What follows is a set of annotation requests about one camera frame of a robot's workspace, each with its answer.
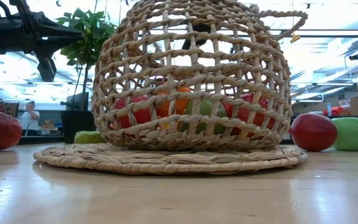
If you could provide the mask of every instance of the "round woven mat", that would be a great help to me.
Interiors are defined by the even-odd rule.
[[[269,151],[171,152],[133,151],[111,144],[72,144],[46,148],[33,157],[52,166],[122,174],[235,174],[293,167],[304,162],[307,155],[287,146]]]

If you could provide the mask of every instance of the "green leaves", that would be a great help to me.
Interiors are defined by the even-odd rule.
[[[96,15],[99,17],[99,18],[104,18],[104,12],[97,12]]]
[[[73,14],[73,19],[75,19],[76,17],[81,19],[85,15],[86,14],[80,8],[77,8],[77,9],[75,9],[75,12]]]
[[[67,18],[71,18],[71,13],[69,13],[69,12],[65,12],[63,15]]]
[[[60,53],[68,59],[67,65],[96,64],[104,41],[116,31],[116,26],[106,22],[105,16],[108,17],[103,11],[83,12],[78,8],[73,14],[65,12],[64,17],[57,19],[59,24],[68,23],[69,27],[84,34],[82,40],[61,49]]]
[[[76,60],[69,60],[67,62],[67,65],[70,65],[70,66],[73,66],[73,65],[76,65],[77,64],[77,61]]]

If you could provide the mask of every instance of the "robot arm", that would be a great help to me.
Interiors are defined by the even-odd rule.
[[[33,52],[39,61],[37,68],[42,80],[52,82],[56,74],[53,53],[81,40],[83,34],[51,21],[43,12],[31,12],[25,0],[9,0],[9,4],[16,6],[19,13],[11,15],[0,0],[0,7],[6,15],[1,17],[0,14],[0,54]]]

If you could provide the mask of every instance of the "table surface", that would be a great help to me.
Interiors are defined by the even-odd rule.
[[[358,224],[358,152],[309,153],[296,169],[162,177],[34,161],[47,146],[0,152],[0,223]]]

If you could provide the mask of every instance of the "man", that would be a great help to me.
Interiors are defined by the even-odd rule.
[[[38,135],[40,113],[38,111],[34,111],[34,108],[34,101],[31,101],[25,105],[26,111],[23,113],[21,118],[23,136],[26,136],[26,133],[27,136]]]

